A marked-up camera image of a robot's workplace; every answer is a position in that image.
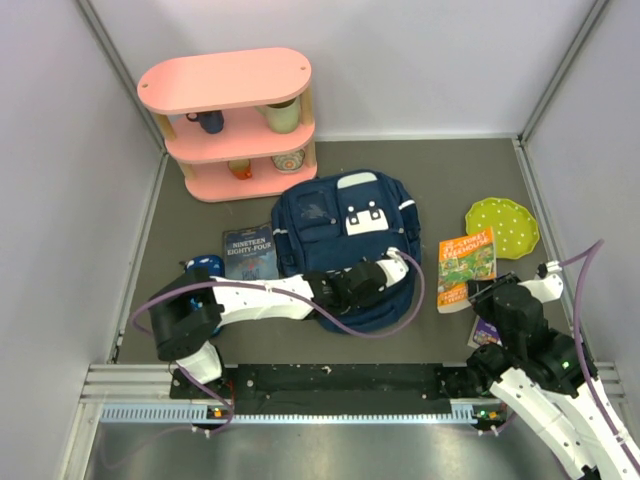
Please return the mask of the orange 39-Storey Treehouse book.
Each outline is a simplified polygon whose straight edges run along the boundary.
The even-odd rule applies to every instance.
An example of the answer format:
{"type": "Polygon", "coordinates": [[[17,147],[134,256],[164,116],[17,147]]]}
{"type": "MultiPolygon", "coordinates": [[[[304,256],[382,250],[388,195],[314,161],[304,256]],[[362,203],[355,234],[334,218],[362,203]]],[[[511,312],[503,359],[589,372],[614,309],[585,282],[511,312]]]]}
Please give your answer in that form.
{"type": "Polygon", "coordinates": [[[439,243],[437,310],[455,313],[470,306],[467,282],[497,277],[493,229],[439,243]]]}

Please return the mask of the navy blue student backpack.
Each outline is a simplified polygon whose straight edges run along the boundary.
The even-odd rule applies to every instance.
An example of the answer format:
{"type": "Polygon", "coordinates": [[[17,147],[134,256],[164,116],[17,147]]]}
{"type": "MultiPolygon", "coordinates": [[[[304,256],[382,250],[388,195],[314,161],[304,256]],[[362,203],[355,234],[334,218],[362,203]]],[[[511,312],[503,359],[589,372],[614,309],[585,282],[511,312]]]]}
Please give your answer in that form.
{"type": "Polygon", "coordinates": [[[384,338],[400,330],[412,304],[422,262],[421,225],[415,200],[401,181],[382,172],[355,170],[302,182],[286,190],[271,211],[280,274],[338,271],[376,261],[395,247],[409,266],[409,280],[391,290],[372,314],[348,314],[343,322],[319,315],[335,333],[384,338]]]}

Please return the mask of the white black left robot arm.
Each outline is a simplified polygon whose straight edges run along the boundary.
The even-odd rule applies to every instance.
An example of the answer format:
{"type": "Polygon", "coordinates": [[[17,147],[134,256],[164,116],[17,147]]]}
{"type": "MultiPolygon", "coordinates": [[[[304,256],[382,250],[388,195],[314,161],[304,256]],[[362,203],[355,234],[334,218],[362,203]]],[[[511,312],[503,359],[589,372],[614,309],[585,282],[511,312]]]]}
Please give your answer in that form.
{"type": "Polygon", "coordinates": [[[395,247],[376,261],[276,280],[231,281],[197,267],[149,300],[157,357],[186,370],[203,395],[216,396],[227,382],[219,352],[210,343],[216,329],[272,318],[303,321],[314,313],[343,322],[348,314],[372,314],[386,306],[391,290],[408,280],[409,266],[395,247]]]}

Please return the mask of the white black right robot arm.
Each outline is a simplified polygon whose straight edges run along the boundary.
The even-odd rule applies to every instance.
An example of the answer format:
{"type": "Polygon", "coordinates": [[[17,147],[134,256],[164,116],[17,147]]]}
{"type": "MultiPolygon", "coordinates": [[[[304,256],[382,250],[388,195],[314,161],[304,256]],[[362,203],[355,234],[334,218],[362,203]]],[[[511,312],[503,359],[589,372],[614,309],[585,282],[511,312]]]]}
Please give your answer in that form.
{"type": "Polygon", "coordinates": [[[467,361],[469,388],[504,402],[552,451],[571,479],[636,479],[639,448],[607,398],[578,335],[549,326],[543,306],[564,290],[557,261],[532,280],[509,273],[470,280],[473,311],[500,341],[467,361]]]}

